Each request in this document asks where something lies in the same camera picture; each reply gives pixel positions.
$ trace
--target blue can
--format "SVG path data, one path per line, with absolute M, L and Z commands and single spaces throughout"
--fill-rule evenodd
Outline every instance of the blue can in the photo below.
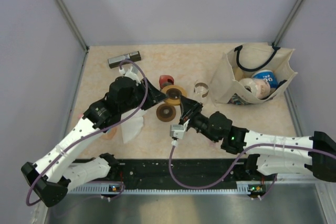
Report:
M 271 87 L 271 90 L 276 90 L 278 87 L 278 81 L 277 78 L 275 77 L 273 71 L 271 70 L 261 70 L 256 72 L 254 75 L 252 75 L 252 78 L 256 79 L 264 79 L 267 81 Z

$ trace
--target beige table surface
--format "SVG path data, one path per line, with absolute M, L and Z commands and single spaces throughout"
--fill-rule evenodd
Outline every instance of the beige table surface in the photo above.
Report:
M 94 46 L 90 48 L 83 72 L 79 93 L 74 108 L 71 127 L 74 127 L 88 106 L 101 99 L 109 85 L 120 76 L 118 69 L 110 69 L 107 59 L 140 51 L 142 60 L 137 62 L 149 81 L 159 87 L 159 76 L 170 74 L 175 84 L 187 91 L 193 88 L 196 79 L 210 80 L 216 65 L 224 52 L 229 52 L 238 43 L 224 44 L 164 44 L 164 45 L 127 45 Z M 180 108 L 176 107 L 176 118 L 169 123 L 156 117 L 156 107 L 148 110 L 144 116 L 144 127 L 136 139 L 124 144 L 121 129 L 111 140 L 102 138 L 93 142 L 79 156 L 97 157 L 101 153 L 111 153 L 118 158 L 168 158 L 172 145 L 169 137 L 170 124 L 178 123 Z M 284 96 L 262 105 L 212 104 L 204 106 L 204 115 L 209 116 L 221 111 L 233 120 L 235 126 L 274 135 L 295 136 L 294 126 Z M 190 129 L 180 140 L 174 152 L 174 158 L 231 158 L 231 154 L 220 149 L 220 143 L 214 144 L 194 129 Z

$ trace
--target red object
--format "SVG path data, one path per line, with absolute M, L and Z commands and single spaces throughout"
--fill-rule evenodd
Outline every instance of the red object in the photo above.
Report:
M 174 78 L 168 75 L 162 75 L 159 78 L 160 89 L 163 89 L 167 85 L 174 85 Z

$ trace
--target yellow ring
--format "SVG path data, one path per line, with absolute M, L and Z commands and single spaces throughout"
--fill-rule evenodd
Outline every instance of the yellow ring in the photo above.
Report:
M 187 92 L 180 86 L 177 85 L 169 85 L 162 89 L 162 93 L 170 96 L 168 99 L 164 100 L 165 103 L 171 106 L 179 106 L 181 101 L 179 98 L 173 98 L 172 96 L 178 97 L 179 95 L 187 96 Z

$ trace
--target gray floor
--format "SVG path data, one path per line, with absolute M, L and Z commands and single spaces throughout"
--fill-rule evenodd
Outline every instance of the gray floor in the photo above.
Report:
M 88 197 L 69 195 L 55 207 L 59 214 Z M 314 185 L 276 185 L 263 201 L 238 195 L 124 195 L 111 203 L 93 198 L 60 219 L 47 223 L 127 224 L 323 224 L 326 223 Z

